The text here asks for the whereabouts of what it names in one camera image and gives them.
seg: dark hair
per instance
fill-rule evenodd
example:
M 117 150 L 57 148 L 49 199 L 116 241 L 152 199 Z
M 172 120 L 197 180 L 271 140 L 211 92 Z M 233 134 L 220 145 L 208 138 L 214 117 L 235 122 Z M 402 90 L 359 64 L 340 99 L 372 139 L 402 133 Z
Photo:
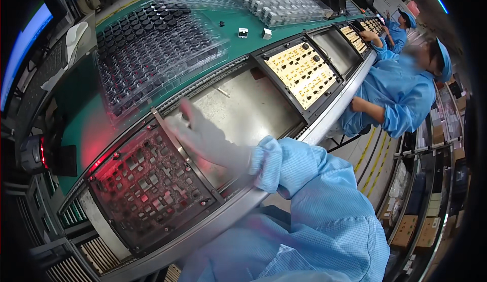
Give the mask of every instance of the dark hair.
M 443 54 L 441 53 L 440 44 L 438 39 L 434 39 L 429 42 L 429 63 L 436 57 L 436 68 L 439 72 L 443 72 L 445 67 L 445 61 L 443 60 Z
M 406 27 L 411 28 L 411 19 L 409 18 L 408 14 L 403 11 L 399 11 L 401 13 L 401 17 L 406 20 Z

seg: fluorescent light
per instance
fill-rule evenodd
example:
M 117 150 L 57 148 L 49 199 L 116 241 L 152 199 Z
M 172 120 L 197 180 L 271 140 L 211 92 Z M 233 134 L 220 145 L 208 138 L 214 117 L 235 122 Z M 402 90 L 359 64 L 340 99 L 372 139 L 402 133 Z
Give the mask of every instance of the fluorescent light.
M 438 0 L 438 2 L 440 3 L 440 5 L 443 8 L 443 10 L 445 11 L 445 13 L 448 13 L 447 8 L 443 5 L 443 2 L 441 2 L 441 0 Z

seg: green work surface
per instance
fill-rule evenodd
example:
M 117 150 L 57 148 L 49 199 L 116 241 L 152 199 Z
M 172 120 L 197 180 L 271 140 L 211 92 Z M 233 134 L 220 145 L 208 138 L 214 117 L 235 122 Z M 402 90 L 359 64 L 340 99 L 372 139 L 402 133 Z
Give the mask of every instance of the green work surface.
M 146 2 L 139 1 L 134 5 L 128 6 L 124 10 L 116 13 L 97 27 L 97 31 L 103 30 L 108 24 L 112 23 L 120 17 L 125 17 L 131 11 L 135 10 Z M 218 26 L 220 21 L 223 21 L 225 25 L 218 27 L 222 35 L 228 38 L 228 45 L 230 46 L 228 51 L 228 61 L 234 60 L 245 54 L 253 52 L 263 46 L 277 42 L 284 38 L 301 33 L 304 29 L 314 29 L 332 23 L 343 22 L 345 20 L 357 19 L 365 17 L 365 15 L 356 15 L 353 17 L 338 17 L 329 21 L 320 21 L 313 23 L 296 24 L 293 26 L 285 26 L 272 29 L 272 38 L 270 40 L 262 39 L 262 32 L 265 25 L 254 15 L 248 11 L 241 11 L 237 13 L 229 13 L 222 11 L 200 11 L 211 22 Z M 247 38 L 238 38 L 239 28 L 248 29 Z M 96 76 L 93 72 L 88 72 L 86 69 L 80 70 L 77 73 L 76 80 L 71 80 L 71 85 L 66 85 L 60 89 L 61 92 L 57 93 L 56 101 L 58 107 L 70 107 L 72 116 L 68 119 L 68 124 L 64 130 L 62 138 L 62 145 L 76 145 L 77 155 L 77 172 L 76 177 L 58 177 L 59 185 L 64 194 L 71 189 L 76 180 L 81 176 L 83 171 L 93 164 L 100 153 L 106 149 L 121 133 L 123 133 L 133 123 L 138 121 L 143 115 L 150 110 L 150 106 L 157 106 L 164 100 L 168 99 L 171 95 L 174 95 L 179 90 L 184 89 L 189 84 L 196 81 L 201 76 L 211 72 L 212 70 L 222 66 L 224 63 L 214 66 L 211 69 L 199 74 L 187 80 L 184 84 L 174 88 L 165 95 L 158 99 L 152 99 L 152 103 L 147 105 L 137 113 L 131 114 L 125 120 L 113 125 L 109 115 L 105 111 L 105 107 L 102 103 L 102 96 L 96 88 Z M 73 91 L 76 91 L 76 97 L 71 96 Z

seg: white square component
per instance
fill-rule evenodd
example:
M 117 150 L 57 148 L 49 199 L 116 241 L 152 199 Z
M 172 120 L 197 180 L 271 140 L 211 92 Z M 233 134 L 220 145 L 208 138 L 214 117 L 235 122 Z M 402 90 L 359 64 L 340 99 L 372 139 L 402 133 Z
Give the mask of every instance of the white square component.
M 264 31 L 262 32 L 262 38 L 269 40 L 272 38 L 272 31 L 268 28 L 265 28 Z
M 247 38 L 248 29 L 246 28 L 239 28 L 239 38 Z

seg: keyboard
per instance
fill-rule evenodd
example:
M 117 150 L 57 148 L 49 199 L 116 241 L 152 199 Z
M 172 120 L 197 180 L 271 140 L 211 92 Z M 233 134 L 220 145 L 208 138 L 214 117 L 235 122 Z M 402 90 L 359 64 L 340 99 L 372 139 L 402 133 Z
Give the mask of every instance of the keyboard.
M 38 66 L 37 71 L 33 75 L 24 92 L 24 96 L 22 97 L 19 112 L 17 113 L 14 133 L 15 158 L 17 160 L 17 165 L 20 163 L 19 150 L 22 141 L 29 135 L 35 118 L 37 117 L 35 114 L 47 94 L 47 91 L 42 90 L 40 87 L 67 64 L 68 53 L 66 35 L 64 35 L 54 44 L 44 61 Z

